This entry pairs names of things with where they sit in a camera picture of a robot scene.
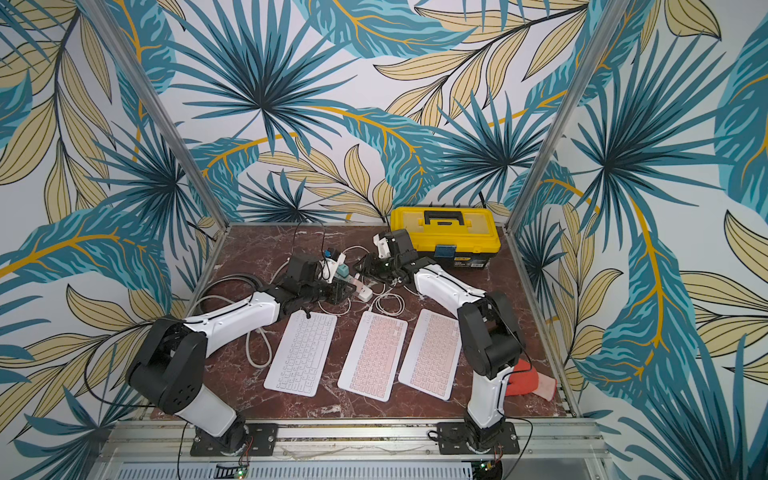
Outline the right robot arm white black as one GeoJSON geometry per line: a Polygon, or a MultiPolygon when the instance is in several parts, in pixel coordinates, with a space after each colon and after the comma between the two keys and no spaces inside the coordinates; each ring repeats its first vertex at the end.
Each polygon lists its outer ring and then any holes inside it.
{"type": "Polygon", "coordinates": [[[363,276],[391,286],[410,285],[458,320],[462,351],[473,369],[472,393],[464,416],[465,442],[477,453],[499,444],[506,416],[508,381],[525,352],[518,317],[506,295],[475,288],[422,257],[409,233],[373,237],[375,251],[355,264],[363,276]]]}

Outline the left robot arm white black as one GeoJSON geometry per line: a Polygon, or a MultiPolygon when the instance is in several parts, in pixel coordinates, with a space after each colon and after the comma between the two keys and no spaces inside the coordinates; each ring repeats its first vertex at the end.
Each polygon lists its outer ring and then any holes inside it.
{"type": "Polygon", "coordinates": [[[354,285],[336,276],[334,266],[296,255],[276,282],[243,300],[182,320],[165,316],[154,321],[125,380],[163,413],[184,419],[234,451],[245,438],[245,423],[204,385],[207,358],[257,328],[297,311],[307,313],[317,302],[341,303],[354,291],[354,285]]]}

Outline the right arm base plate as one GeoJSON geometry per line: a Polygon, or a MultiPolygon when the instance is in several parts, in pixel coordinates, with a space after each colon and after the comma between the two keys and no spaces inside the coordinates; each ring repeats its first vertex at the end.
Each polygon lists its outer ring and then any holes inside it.
{"type": "Polygon", "coordinates": [[[521,450],[514,425],[505,421],[484,429],[472,421],[438,422],[434,432],[442,455],[511,455],[521,450]]]}

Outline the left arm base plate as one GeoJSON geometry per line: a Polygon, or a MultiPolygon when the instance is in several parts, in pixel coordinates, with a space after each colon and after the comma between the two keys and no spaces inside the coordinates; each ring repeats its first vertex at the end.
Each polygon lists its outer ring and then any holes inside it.
{"type": "Polygon", "coordinates": [[[221,437],[214,437],[201,428],[195,428],[190,450],[193,457],[253,456],[273,454],[277,440],[276,423],[243,423],[236,421],[221,437]]]}

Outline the white power strip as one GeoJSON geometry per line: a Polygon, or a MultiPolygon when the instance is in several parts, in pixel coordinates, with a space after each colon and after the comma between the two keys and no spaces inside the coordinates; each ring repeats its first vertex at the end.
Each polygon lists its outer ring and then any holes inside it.
{"type": "Polygon", "coordinates": [[[358,287],[355,292],[357,298],[362,302],[368,302],[373,297],[373,291],[366,286],[358,287]]]}

